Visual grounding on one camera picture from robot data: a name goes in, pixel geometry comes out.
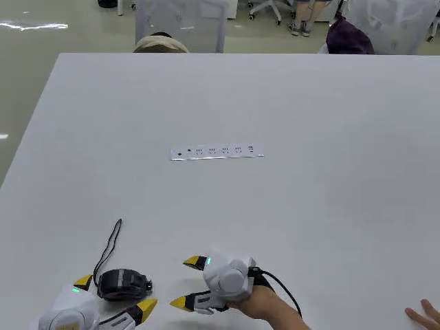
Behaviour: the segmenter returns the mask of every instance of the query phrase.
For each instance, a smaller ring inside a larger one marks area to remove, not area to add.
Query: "shoe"
[[[310,31],[311,31],[311,29],[307,27],[307,22],[302,22],[302,24],[301,24],[302,36],[305,36],[306,38],[310,37]]]
[[[300,35],[301,28],[300,28],[300,26],[297,26],[295,24],[295,21],[292,21],[291,23],[287,24],[287,28],[289,29],[290,34],[292,36],[299,36]]]

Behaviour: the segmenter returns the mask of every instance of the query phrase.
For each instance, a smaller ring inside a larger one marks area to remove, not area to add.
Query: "power outlet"
[[[202,144],[173,148],[171,160],[214,160],[223,158],[264,157],[263,147],[256,143]]]

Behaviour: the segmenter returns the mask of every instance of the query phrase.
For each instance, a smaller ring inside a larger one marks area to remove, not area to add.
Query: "chair base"
[[[272,9],[275,13],[275,16],[276,16],[276,23],[278,25],[280,25],[280,23],[281,23],[281,13],[280,13],[279,8],[289,10],[291,13],[294,11],[294,9],[290,5],[287,5],[286,3],[283,3],[283,2],[277,1],[277,0],[267,0],[267,1],[264,1],[263,3],[260,3],[255,8],[252,8],[249,13],[249,18],[253,19],[255,13],[259,12],[260,10],[262,10],[263,8],[266,8],[266,7],[272,7]]]

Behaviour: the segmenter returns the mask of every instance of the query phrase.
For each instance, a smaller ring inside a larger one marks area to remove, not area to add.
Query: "black cable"
[[[96,287],[98,287],[98,282],[96,281],[96,276],[98,275],[98,271],[101,268],[101,266],[107,261],[107,259],[111,256],[113,251],[115,250],[116,240],[118,239],[119,231],[121,230],[121,225],[122,225],[122,219],[119,219],[118,221],[116,221],[115,226],[113,227],[113,231],[110,234],[109,240],[107,241],[107,246],[105,247],[104,251],[102,252],[101,257],[100,257],[98,263],[96,264],[95,269],[93,270],[93,282],[95,283]],[[104,258],[105,252],[110,247],[111,238],[113,236],[114,236],[113,247],[111,248],[108,255]]]
[[[296,307],[296,311],[298,312],[298,314],[300,314],[300,317],[303,318],[303,314],[301,313],[300,305],[298,305],[298,303],[296,302],[296,299],[292,296],[290,291],[286,288],[286,286],[280,280],[277,279],[277,277],[275,275],[273,275],[269,272],[266,272],[265,270],[262,270],[260,267],[249,267],[248,276],[254,277],[256,274],[264,274],[264,275],[268,275],[269,277],[273,278],[284,289],[284,291],[286,291],[286,294],[290,297],[291,301],[294,302],[295,307]]]

